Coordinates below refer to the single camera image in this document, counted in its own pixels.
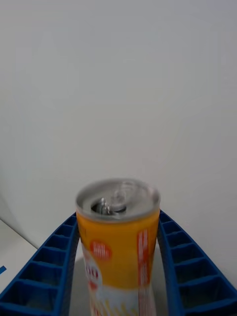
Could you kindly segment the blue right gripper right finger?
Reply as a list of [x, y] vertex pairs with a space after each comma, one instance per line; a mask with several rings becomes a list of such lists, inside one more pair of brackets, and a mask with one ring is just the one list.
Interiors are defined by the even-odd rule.
[[237, 290], [165, 212], [158, 225], [170, 316], [235, 316]]

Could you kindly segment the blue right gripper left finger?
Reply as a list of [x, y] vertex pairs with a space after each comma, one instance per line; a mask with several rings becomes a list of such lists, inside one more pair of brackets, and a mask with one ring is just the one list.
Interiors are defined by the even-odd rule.
[[77, 218], [73, 214], [50, 235], [0, 294], [0, 314], [69, 315], [78, 242]]

